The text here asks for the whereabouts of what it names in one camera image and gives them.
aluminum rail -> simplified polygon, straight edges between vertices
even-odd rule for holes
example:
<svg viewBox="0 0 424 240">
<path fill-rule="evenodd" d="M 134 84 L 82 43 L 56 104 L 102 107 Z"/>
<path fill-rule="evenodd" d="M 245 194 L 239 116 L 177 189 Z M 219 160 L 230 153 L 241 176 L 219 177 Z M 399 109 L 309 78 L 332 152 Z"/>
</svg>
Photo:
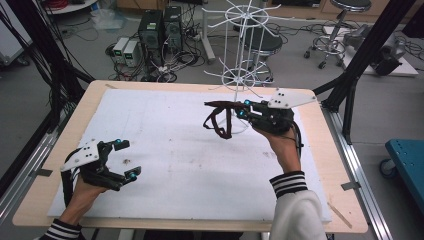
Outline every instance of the aluminum rail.
<svg viewBox="0 0 424 240">
<path fill-rule="evenodd" d="M 343 120 L 339 113 L 330 112 L 328 109 L 322 109 L 324 116 L 327 120 L 327 124 L 330 127 L 331 132 L 334 134 L 333 138 L 337 138 L 342 151 L 346 167 L 349 167 L 349 174 L 352 182 L 359 183 L 359 188 L 355 189 L 357 195 L 362 200 L 362 207 L 365 208 L 369 221 L 373 227 L 374 233 L 379 240 L 392 240 L 393 237 L 390 230 L 384 220 L 383 214 L 380 211 L 377 200 L 372 193 L 372 189 L 368 183 L 365 173 L 362 169 L 361 163 L 359 162 L 358 156 L 356 155 L 353 145 L 349 145 L 343 136 Z"/>
<path fill-rule="evenodd" d="M 37 170 L 49 156 L 58 136 L 58 128 L 50 134 L 44 134 L 44 137 L 38 143 L 28 161 L 0 199 L 0 226 L 3 224 L 13 207 L 22 200 L 23 194 L 28 191 L 35 179 Z"/>
</svg>

striped sleeve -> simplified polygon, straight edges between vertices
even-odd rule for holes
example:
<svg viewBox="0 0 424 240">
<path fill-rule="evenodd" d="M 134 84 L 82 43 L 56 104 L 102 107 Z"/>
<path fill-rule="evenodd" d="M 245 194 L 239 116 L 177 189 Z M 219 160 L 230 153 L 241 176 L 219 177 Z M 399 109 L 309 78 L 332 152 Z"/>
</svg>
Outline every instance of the striped sleeve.
<svg viewBox="0 0 424 240">
<path fill-rule="evenodd" d="M 305 173 L 302 171 L 289 172 L 269 180 L 274 188 L 277 198 L 286 193 L 295 193 L 308 190 L 305 181 Z"/>
<path fill-rule="evenodd" d="M 78 239 L 81 232 L 81 226 L 73 226 L 55 219 L 49 230 L 40 238 L 40 240 L 72 240 Z"/>
</svg>

velcro strap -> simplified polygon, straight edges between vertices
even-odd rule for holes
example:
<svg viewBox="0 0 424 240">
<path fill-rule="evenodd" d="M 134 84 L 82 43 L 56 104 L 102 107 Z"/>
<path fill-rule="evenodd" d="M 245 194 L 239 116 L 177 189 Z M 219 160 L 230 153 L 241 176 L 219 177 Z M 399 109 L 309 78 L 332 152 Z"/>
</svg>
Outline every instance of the velcro strap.
<svg viewBox="0 0 424 240">
<path fill-rule="evenodd" d="M 223 139 L 230 139 L 231 135 L 231 109 L 243 108 L 245 105 L 240 102 L 230 102 L 230 101 L 212 101 L 205 102 L 206 106 L 215 107 L 211 114 L 206 118 L 203 123 L 203 127 L 206 129 L 214 129 L 216 134 L 218 134 Z M 219 127 L 216 121 L 216 116 L 220 114 L 223 110 L 226 110 L 226 118 L 227 118 L 227 130 L 223 127 Z M 209 127 L 206 123 L 211 119 L 213 128 Z"/>
</svg>

power supply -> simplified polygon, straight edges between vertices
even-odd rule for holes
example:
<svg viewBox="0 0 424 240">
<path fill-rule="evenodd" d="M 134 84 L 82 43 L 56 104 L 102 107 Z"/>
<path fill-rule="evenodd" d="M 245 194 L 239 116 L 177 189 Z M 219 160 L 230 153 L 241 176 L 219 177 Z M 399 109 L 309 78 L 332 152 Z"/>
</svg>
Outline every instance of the power supply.
<svg viewBox="0 0 424 240">
<path fill-rule="evenodd" d="M 129 40 L 127 37 L 121 37 L 115 47 L 113 47 L 113 55 L 115 56 L 116 63 L 125 64 L 124 50 Z"/>
<path fill-rule="evenodd" d="M 141 61 L 141 52 L 138 41 L 130 40 L 124 50 L 125 62 L 128 67 L 136 67 Z"/>
</svg>

black stand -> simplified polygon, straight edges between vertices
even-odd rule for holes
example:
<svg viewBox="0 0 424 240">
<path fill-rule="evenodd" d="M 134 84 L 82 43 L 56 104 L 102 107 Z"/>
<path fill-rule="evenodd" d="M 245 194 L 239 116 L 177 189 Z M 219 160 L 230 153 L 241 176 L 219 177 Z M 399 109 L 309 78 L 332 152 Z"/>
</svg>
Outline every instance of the black stand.
<svg viewBox="0 0 424 240">
<path fill-rule="evenodd" d="M 318 95 L 333 88 L 330 96 L 322 102 L 322 107 L 328 108 L 331 112 L 337 112 L 340 104 L 346 98 L 342 133 L 349 144 L 352 144 L 350 129 L 352 125 L 356 84 L 390 34 L 393 33 L 414 3 L 415 0 L 389 1 L 346 70 L 336 79 L 313 90 Z"/>
</svg>

